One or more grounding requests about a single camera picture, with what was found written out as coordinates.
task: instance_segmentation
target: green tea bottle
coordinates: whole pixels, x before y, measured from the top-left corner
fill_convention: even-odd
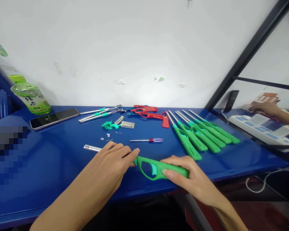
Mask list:
[[[52,111],[51,106],[37,86],[28,83],[22,75],[10,75],[9,77],[15,82],[11,91],[24,102],[31,113],[44,115]]]

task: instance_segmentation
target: finger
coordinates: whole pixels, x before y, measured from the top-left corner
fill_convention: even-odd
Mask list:
[[[136,160],[138,154],[140,152],[139,148],[134,149],[130,154],[125,156],[122,160],[124,161],[124,170],[127,171],[128,167],[131,166],[131,164],[134,164],[134,160]]]
[[[120,148],[119,150],[114,152],[114,155],[116,155],[116,157],[120,157],[123,158],[124,156],[126,156],[127,154],[131,153],[132,150],[129,146],[124,146],[122,148]]]
[[[185,178],[180,173],[172,171],[172,170],[163,169],[162,173],[165,177],[167,177],[173,183],[175,183],[176,185],[188,191],[190,184],[191,184],[189,179]]]
[[[110,151],[111,152],[115,152],[115,151],[117,151],[117,150],[119,150],[120,148],[123,148],[123,147],[124,147],[124,145],[119,143],[116,146],[114,146]]]
[[[256,110],[256,109],[261,109],[261,108],[263,108],[262,105],[252,106],[252,107],[250,108],[250,111],[254,111],[254,110]]]
[[[111,148],[113,148],[114,146],[116,146],[117,144],[115,142],[109,141],[103,148],[101,151],[108,151]]]
[[[181,166],[183,168],[186,168],[187,170],[191,170],[193,165],[196,164],[195,161],[189,156],[184,156],[184,157],[171,156],[167,159],[161,160],[161,162],[166,163],[166,164]]]
[[[252,104],[252,106],[263,106],[265,105],[266,103],[255,103],[255,104]]]

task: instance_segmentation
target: green plastic part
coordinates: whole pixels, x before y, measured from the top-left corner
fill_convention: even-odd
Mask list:
[[[185,133],[188,135],[189,140],[193,143],[193,145],[199,150],[199,151],[207,151],[208,147],[201,142],[200,139],[197,138],[197,136],[194,134],[194,132],[188,127],[183,125],[180,121],[177,122],[180,128],[185,131]]]
[[[219,153],[221,149],[214,144],[204,133],[202,133],[202,130],[199,125],[193,123],[190,121],[188,125],[193,130],[194,134],[209,148],[209,150],[213,153]]]
[[[102,124],[102,127],[111,130],[111,129],[112,129],[111,124],[112,124],[112,121],[107,121],[107,122],[105,122],[105,123]]]
[[[199,155],[197,150],[194,148],[194,146],[191,144],[188,135],[185,131],[179,129],[175,124],[173,125],[173,128],[178,135],[180,141],[182,142],[187,154],[193,159],[193,160],[201,160],[202,157]]]
[[[220,134],[217,130],[215,130],[211,124],[204,123],[198,119],[195,120],[197,124],[205,127],[212,135],[214,135],[217,139],[224,142],[225,144],[230,144],[231,140],[225,137],[224,135]]]
[[[206,122],[207,124],[210,124],[216,131],[218,131],[219,133],[221,133],[222,135],[224,135],[225,137],[230,139],[232,143],[234,143],[234,144],[240,143],[239,139],[237,139],[234,136],[230,135],[228,132],[226,132],[224,129],[222,129],[217,124],[214,124],[214,123],[209,122],[207,120],[203,120],[203,121]]]
[[[179,167],[179,166],[175,166],[175,165],[170,165],[170,164],[166,164],[157,160],[152,160],[152,159],[148,159],[145,157],[137,157],[137,163],[138,166],[140,168],[140,171],[142,172],[142,174],[148,178],[149,180],[159,180],[159,179],[168,179],[167,177],[165,177],[162,174],[163,169],[168,169],[168,170],[172,170],[172,171],[176,171],[178,173],[180,173],[182,176],[188,178],[189,177],[189,171],[185,168]],[[149,163],[152,167],[152,175],[153,177],[149,177],[147,174],[144,173],[144,171],[141,168],[141,164],[145,162],[145,163]]]
[[[209,138],[214,144],[216,144],[219,148],[224,148],[226,144],[219,139],[217,139],[215,136],[213,136],[205,127],[201,125],[197,125],[200,131]]]
[[[152,168],[152,175],[157,175],[157,167],[156,167],[156,165],[154,165],[152,163],[150,163],[150,165],[151,165],[151,168]]]
[[[121,125],[117,125],[117,124],[111,124],[110,127],[114,127],[115,129],[118,129]]]

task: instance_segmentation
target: blue table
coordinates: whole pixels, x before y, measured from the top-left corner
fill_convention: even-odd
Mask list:
[[[71,107],[54,106],[55,112]],[[100,107],[76,107],[80,112],[99,109]],[[180,108],[159,108],[159,112]],[[194,108],[194,112],[220,125],[225,131],[239,138],[239,144],[227,145],[218,154],[209,151],[200,153],[198,162],[201,169],[212,181],[250,175],[285,167],[284,160],[263,149],[240,132],[225,124],[206,109]],[[134,122],[135,128],[106,130],[101,125],[120,116],[125,121]],[[0,120],[0,126],[27,126],[29,120],[37,116],[23,108]],[[103,147],[106,133],[116,143],[129,145],[131,149],[140,148],[140,156],[161,160],[171,155],[186,155],[183,146],[175,135],[173,128],[162,128],[162,121],[145,119],[140,116],[128,116],[115,113],[80,124],[79,117],[38,131],[31,130],[27,138],[18,139],[18,144],[10,145],[0,158],[0,229],[32,222],[48,207],[60,193],[73,181],[95,153],[84,150],[89,144]],[[130,143],[129,140],[163,138],[163,143]],[[112,201],[126,200],[135,196],[164,193],[177,188],[169,180],[150,181],[142,175],[139,168],[130,168],[123,177],[120,188]]]

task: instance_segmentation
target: lighter trigger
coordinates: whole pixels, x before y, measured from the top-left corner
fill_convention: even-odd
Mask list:
[[[157,175],[157,167],[156,167],[156,165],[155,164],[151,164],[151,163],[149,163],[149,164],[152,167],[152,175]]]

